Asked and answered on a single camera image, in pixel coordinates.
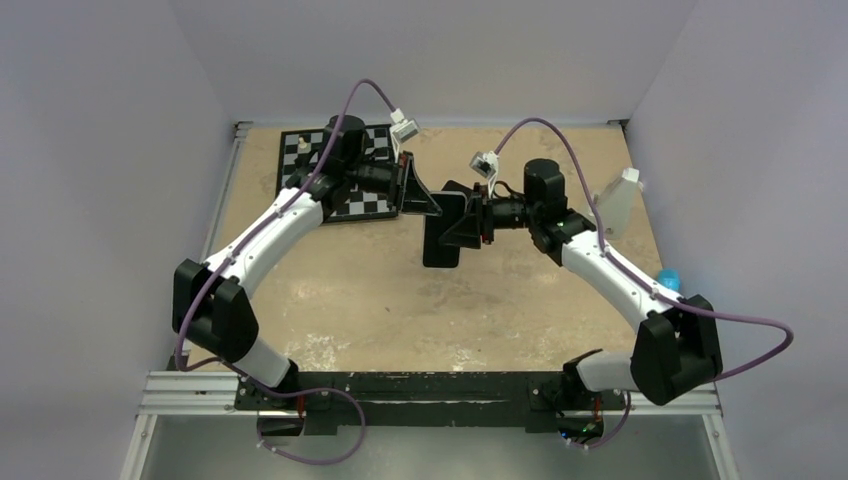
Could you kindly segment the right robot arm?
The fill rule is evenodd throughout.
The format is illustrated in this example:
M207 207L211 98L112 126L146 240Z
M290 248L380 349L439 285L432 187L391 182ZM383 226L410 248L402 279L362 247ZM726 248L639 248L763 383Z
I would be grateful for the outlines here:
M498 229L525 229L534 247L600 293L636 334L629 353L587 352L563 366L561 392L584 407L601 391L639 392L666 405L723 371L712 305L702 296L680 297L618 258L596 225L568 205L557 162L532 159L523 188L497 196L493 188L455 181L433 193L440 213L425 221L422 263L455 268L462 249L479 249Z

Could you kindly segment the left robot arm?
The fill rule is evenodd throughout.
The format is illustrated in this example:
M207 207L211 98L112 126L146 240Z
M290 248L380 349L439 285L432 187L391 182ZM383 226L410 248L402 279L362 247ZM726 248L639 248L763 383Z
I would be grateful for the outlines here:
M284 133L279 191L270 206L235 240L203 261L175 270L172 329L259 383L272 408L298 395L297 364L262 339L251 298L268 273L305 235L329 220L355 193L382 197L400 213L438 216L442 210L419 179L414 156L402 150L420 127L401 110L383 135L371 135L358 117L334 116L308 138Z

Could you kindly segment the white metronome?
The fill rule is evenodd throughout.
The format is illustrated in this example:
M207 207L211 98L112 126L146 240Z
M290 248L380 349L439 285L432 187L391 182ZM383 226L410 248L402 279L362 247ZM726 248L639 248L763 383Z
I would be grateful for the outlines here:
M614 175L602 190L593 194L594 210L589 209L588 216L596 221L596 213L600 215L606 239L618 239L623 235L642 189L640 171L627 167Z

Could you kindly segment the blue cap object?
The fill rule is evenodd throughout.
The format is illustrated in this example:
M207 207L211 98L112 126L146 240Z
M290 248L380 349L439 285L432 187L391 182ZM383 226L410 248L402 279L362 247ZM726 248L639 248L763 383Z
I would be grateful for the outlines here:
M656 275L656 281L663 285L665 288L674 291L681 290L681 277L679 272L676 269L672 268L663 268Z

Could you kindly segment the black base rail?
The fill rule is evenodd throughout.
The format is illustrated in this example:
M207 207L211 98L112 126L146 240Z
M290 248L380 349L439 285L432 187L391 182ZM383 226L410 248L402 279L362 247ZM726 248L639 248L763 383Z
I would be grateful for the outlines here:
M578 389L563 371L303 372L301 396L282 399L245 381L236 408L295 411L297 418L262 417L273 436L334 435L341 427L521 428L565 430L597 437L602 414L620 413L612 391Z

